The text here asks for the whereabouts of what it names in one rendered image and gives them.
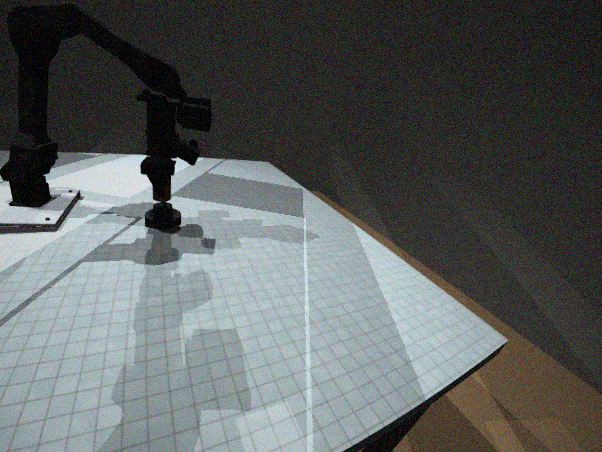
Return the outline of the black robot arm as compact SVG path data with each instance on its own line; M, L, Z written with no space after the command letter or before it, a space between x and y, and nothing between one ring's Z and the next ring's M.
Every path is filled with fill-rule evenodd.
M47 135L47 96L49 64L57 54L60 40L83 33L101 48L127 64L150 89L137 101L147 102L147 125L210 131L211 99L186 95L178 71L144 53L119 34L75 4L60 6L16 6L7 15L9 39L18 54L18 134L10 146L9 161L0 169L2 180L9 181L10 206L41 207L50 196L44 174L50 173L58 142ZM177 112L176 112L177 106Z

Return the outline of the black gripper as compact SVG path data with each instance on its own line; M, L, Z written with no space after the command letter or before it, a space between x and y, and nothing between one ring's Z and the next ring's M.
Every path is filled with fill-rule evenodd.
M140 163L141 174L146 174L159 198L164 198L167 177L175 174L177 158L169 151L171 140L174 139L176 127L158 127L147 125L146 156ZM150 156L150 157L148 157ZM168 158L171 157L171 158Z

